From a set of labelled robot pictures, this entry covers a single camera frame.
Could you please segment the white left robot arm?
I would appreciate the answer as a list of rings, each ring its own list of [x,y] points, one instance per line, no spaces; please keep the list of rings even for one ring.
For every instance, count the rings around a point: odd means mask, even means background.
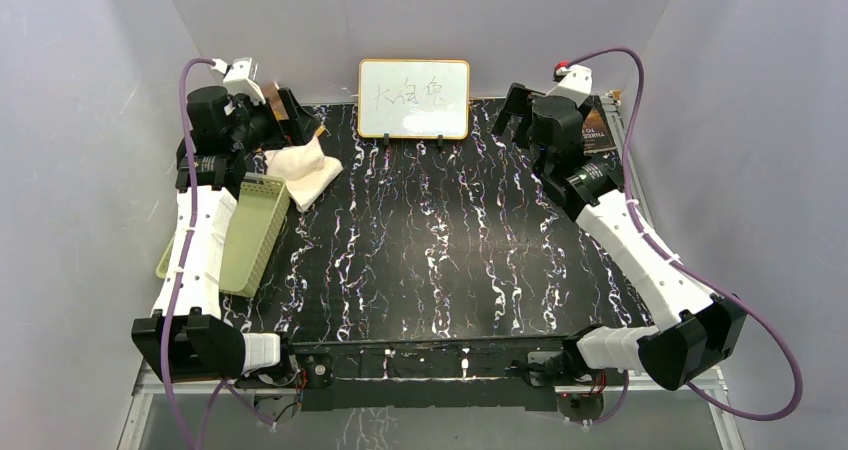
[[[162,381],[238,379],[260,370],[275,386],[294,381],[299,361],[279,332],[244,333],[221,314],[224,293],[253,290],[285,218],[279,177],[250,172],[247,157],[304,144],[320,127],[292,91],[265,99],[207,86],[188,93],[188,130],[176,153],[178,215],[162,287],[131,339]]]

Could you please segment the white towel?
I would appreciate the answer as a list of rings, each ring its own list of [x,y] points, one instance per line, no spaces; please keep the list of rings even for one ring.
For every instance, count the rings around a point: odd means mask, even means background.
[[[327,156],[318,136],[300,146],[265,152],[266,174],[281,178],[300,213],[308,211],[342,172],[338,158]]]

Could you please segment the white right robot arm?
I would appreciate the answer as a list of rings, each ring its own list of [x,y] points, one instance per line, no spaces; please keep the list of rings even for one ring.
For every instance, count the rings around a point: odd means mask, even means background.
[[[697,285],[658,255],[637,229],[624,182],[603,158],[584,151],[588,109],[561,95],[510,86],[492,127],[500,136],[519,120],[513,143],[535,155],[533,173],[546,196],[610,256],[647,305],[652,325],[591,325],[566,337],[562,351],[526,371],[542,385],[590,383],[602,370],[645,372],[676,390],[729,357],[746,315],[735,303]]]

